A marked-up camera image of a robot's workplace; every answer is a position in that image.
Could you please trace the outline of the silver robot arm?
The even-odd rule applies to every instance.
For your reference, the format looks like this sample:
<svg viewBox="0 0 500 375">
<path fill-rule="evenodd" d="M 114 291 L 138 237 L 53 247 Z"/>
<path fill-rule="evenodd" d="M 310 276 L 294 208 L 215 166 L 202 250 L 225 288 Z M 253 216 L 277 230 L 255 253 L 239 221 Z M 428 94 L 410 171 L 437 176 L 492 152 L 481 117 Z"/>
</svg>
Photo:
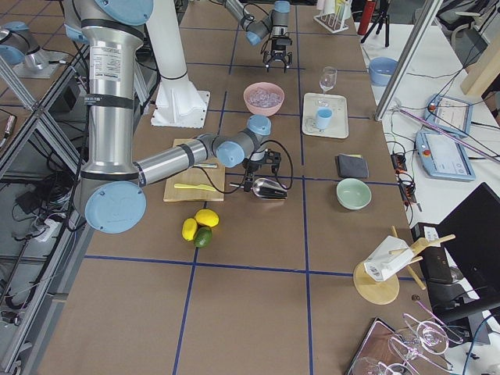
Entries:
<svg viewBox="0 0 500 375">
<path fill-rule="evenodd" d="M 251 116 L 244 130 L 224 137 L 203 134 L 157 155 L 134 161 L 136 53 L 152 43 L 161 76 L 154 122 L 201 127 L 209 93 L 190 82 L 175 5 L 171 1 L 66 1 L 67 36 L 87 44 L 89 158 L 80 171 L 76 207 L 87 223 L 107 234 L 135 226 L 143 217 L 145 185 L 210 158 L 233 167 L 269 137 L 270 120 Z"/>
<path fill-rule="evenodd" d="M 287 48 L 292 46 L 292 40 L 288 32 L 289 14 L 291 5 L 288 1 L 275 1 L 273 8 L 267 12 L 265 17 L 257 20 L 246 7 L 253 5 L 247 2 L 243 5 L 240 1 L 212 1 L 213 4 L 224 7 L 238 22 L 245 32 L 248 42 L 261 47 L 262 63 L 269 70 L 272 63 L 282 62 L 284 72 L 290 68 L 293 53 Z"/>
</svg>

